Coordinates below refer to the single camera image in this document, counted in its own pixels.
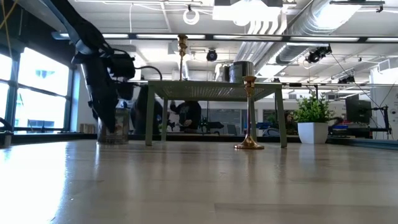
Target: potted plant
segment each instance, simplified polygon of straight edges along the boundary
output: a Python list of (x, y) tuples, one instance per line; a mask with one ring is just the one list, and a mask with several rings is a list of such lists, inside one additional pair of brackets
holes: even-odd
[(298, 122), (298, 136), (305, 144), (324, 144), (328, 137), (328, 121), (333, 116), (329, 102), (322, 95), (318, 100), (312, 93), (310, 98), (298, 102), (294, 119)]

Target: white pot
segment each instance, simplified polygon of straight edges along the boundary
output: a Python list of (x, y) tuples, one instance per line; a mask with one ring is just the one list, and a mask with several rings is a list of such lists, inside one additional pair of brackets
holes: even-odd
[(298, 136), (305, 144), (324, 144), (328, 138), (328, 123), (299, 123)]

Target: person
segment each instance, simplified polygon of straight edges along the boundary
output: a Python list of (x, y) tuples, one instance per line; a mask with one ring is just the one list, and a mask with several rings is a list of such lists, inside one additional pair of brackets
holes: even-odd
[(295, 134), (297, 132), (297, 123), (294, 121), (292, 113), (285, 113), (285, 125), (286, 131), (289, 134)]
[[(130, 118), (134, 126), (133, 134), (146, 134), (148, 85), (142, 85), (137, 100), (132, 104)], [(163, 107), (155, 100), (153, 134), (160, 134), (157, 117), (162, 117)]]
[(180, 115), (180, 131), (195, 132), (200, 124), (201, 106), (197, 101), (184, 101), (179, 106), (172, 100), (170, 110)]

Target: gold candlestick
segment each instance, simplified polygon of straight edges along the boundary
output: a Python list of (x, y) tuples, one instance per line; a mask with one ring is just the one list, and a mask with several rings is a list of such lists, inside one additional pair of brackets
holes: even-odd
[(235, 149), (264, 149), (264, 146), (260, 146), (255, 142), (255, 140), (251, 136), (251, 120), (250, 120), (250, 114), (251, 114), (251, 109), (250, 109), (250, 101), (251, 97), (254, 93), (254, 81), (256, 80), (256, 77), (254, 76), (245, 76), (243, 77), (244, 79), (244, 89), (246, 90), (246, 93), (248, 95), (248, 130), (246, 131), (246, 137), (244, 138), (244, 141), (241, 144), (235, 145)]
[(181, 56), (181, 59), (180, 59), (180, 81), (182, 81), (182, 60), (183, 60), (185, 54), (187, 53), (187, 48), (188, 48), (187, 40), (188, 40), (188, 37), (186, 35), (183, 35), (183, 34), (178, 35), (178, 49), (180, 51), (180, 56)]

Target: wooden floor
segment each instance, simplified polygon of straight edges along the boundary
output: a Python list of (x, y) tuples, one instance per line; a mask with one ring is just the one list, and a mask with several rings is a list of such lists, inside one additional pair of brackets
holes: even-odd
[(0, 223), (397, 223), (398, 152), (55, 142), (0, 150)]

